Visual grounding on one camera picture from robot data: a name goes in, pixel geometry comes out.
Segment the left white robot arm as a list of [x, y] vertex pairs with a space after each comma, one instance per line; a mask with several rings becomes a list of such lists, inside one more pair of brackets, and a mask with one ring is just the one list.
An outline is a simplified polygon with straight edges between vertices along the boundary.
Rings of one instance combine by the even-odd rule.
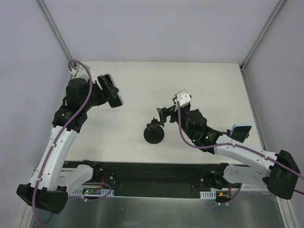
[[85, 182], [102, 180], [97, 162], [83, 160], [71, 173], [60, 177], [67, 153], [94, 106], [108, 103], [112, 108], [123, 105], [110, 74], [100, 75], [90, 83], [84, 78], [68, 82], [63, 103], [55, 112], [50, 141], [36, 172], [27, 184], [17, 188], [17, 195], [28, 205], [54, 214], [65, 207], [68, 196]]

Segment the black phone stand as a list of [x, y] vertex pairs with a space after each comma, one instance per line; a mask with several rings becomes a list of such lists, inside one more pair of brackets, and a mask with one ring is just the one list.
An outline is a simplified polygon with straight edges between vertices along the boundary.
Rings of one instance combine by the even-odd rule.
[[164, 139], [164, 124], [153, 118], [150, 123], [146, 125], [143, 136], [146, 142], [150, 144], [158, 144]]

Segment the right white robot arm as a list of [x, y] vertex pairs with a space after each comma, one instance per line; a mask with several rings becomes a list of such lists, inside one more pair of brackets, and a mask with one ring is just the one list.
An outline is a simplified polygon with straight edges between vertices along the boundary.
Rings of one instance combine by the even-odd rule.
[[207, 126], [207, 119], [199, 109], [191, 110], [190, 105], [181, 108], [173, 105], [169, 108], [157, 108], [160, 125], [167, 118], [177, 123], [181, 138], [191, 140], [185, 143], [195, 149], [234, 159], [242, 167], [223, 164], [215, 173], [214, 183], [225, 187], [229, 183], [248, 183], [265, 186], [277, 197], [291, 199], [299, 178], [303, 178], [291, 153], [281, 150], [279, 153], [253, 149], [245, 146], [228, 135]]

